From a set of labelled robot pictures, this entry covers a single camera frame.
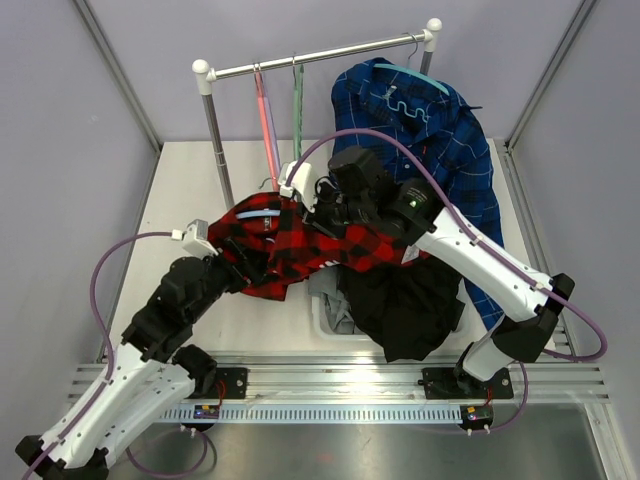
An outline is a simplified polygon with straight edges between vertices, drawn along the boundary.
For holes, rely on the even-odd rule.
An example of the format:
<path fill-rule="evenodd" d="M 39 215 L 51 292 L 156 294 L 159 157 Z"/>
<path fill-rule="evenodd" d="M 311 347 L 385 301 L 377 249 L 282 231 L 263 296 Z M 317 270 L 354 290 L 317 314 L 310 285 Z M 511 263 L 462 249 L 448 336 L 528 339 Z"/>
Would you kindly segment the red black plaid shirt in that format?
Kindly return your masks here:
<path fill-rule="evenodd" d="M 241 293 L 282 301 L 288 286 L 331 266 L 344 265 L 357 272 L 382 266 L 409 266 L 428 255 L 400 240 L 359 225 L 347 228 L 341 239 L 332 239 L 303 223 L 298 204 L 282 197 L 282 220 L 274 244 L 249 234 L 235 218 L 235 206 L 208 227 L 208 241 L 223 247 L 229 241 L 265 254 L 265 278 Z"/>

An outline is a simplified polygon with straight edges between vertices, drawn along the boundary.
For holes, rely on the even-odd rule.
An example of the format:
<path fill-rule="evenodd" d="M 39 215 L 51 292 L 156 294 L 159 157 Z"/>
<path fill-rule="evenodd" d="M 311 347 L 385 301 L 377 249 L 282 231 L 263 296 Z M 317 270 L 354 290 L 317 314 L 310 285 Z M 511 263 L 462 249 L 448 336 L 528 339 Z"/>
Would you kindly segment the light blue hanger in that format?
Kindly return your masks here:
<path fill-rule="evenodd" d="M 235 205 L 235 218 L 249 234 L 261 242 L 274 244 L 282 220 L 280 185 L 259 190 Z"/>

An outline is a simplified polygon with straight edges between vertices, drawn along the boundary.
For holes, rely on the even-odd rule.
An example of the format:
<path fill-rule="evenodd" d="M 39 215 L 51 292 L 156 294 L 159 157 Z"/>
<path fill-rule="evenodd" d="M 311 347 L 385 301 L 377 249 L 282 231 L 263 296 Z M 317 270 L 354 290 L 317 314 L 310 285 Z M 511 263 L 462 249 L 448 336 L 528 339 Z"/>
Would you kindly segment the lilac hanger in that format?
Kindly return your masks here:
<path fill-rule="evenodd" d="M 276 173 L 278 173 L 280 171 L 281 162 L 277 145 L 277 135 L 269 96 L 264 82 L 264 76 L 262 74 L 262 70 L 259 67 L 257 67 L 254 72 L 254 79 L 257 90 L 257 100 L 259 105 L 263 139 L 265 141 L 267 151 L 267 159 L 269 165 L 274 169 Z"/>

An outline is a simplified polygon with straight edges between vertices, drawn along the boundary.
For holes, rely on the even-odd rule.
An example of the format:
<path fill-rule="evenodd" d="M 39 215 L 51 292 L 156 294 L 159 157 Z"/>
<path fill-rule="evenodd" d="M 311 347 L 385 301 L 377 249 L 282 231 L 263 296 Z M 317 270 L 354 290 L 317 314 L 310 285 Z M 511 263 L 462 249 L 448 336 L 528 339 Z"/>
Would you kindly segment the black plain shirt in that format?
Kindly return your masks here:
<path fill-rule="evenodd" d="M 344 267 L 339 289 L 355 326 L 382 347 L 388 363 L 423 360 L 459 326 L 461 275 L 435 257 L 359 273 Z"/>

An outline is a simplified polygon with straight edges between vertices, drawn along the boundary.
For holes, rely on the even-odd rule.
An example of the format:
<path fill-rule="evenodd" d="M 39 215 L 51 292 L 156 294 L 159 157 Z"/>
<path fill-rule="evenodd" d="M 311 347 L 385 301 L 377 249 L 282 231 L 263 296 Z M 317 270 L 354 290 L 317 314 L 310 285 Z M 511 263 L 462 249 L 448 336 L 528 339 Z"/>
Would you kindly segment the mint green hanger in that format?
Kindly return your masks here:
<path fill-rule="evenodd" d="M 293 63 L 293 154 L 297 160 L 302 154 L 304 111 L 304 65 Z"/>

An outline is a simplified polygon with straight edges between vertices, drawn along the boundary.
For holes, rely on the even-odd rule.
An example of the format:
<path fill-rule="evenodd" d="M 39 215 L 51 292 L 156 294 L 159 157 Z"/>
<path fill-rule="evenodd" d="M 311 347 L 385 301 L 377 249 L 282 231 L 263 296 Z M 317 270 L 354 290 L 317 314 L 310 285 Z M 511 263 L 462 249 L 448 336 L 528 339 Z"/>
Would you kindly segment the pink hanger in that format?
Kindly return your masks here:
<path fill-rule="evenodd" d="M 269 176 L 274 191 L 279 190 L 280 157 L 277 136 L 273 123 L 271 105 L 269 102 L 264 75 L 258 64 L 254 65 L 254 82 L 256 87 L 257 104 L 261 122 L 263 141 L 265 146 Z"/>

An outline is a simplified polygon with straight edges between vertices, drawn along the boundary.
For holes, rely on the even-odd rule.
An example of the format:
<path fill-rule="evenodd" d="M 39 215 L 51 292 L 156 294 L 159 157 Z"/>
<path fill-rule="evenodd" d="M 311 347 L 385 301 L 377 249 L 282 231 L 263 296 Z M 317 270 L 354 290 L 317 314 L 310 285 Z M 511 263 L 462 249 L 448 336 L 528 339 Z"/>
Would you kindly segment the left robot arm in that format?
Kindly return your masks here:
<path fill-rule="evenodd" d="M 105 479 L 133 441 L 188 398 L 225 399 L 233 381 L 189 344 L 194 324 L 225 293 L 259 282 L 265 261 L 233 241 L 205 256 L 174 261 L 132 318 L 108 364 L 50 430 L 24 437 L 15 452 L 26 478 Z"/>

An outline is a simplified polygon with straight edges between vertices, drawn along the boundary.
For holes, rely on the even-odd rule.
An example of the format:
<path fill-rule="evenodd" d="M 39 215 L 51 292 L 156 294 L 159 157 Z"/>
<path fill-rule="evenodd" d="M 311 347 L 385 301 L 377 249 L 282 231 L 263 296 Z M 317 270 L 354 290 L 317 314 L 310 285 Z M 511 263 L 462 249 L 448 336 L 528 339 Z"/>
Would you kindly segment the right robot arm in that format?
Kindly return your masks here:
<path fill-rule="evenodd" d="M 375 155 L 350 147 L 328 162 L 334 189 L 321 193 L 321 176 L 301 163 L 290 167 L 284 187 L 302 202 L 303 220 L 333 238 L 365 225 L 443 261 L 479 286 L 503 311 L 481 339 L 464 350 L 455 366 L 425 384 L 429 398 L 497 396 L 514 361 L 533 363 L 557 326 L 575 283 L 517 261 L 485 238 L 455 207 L 448 208 L 428 181 L 398 183 Z"/>

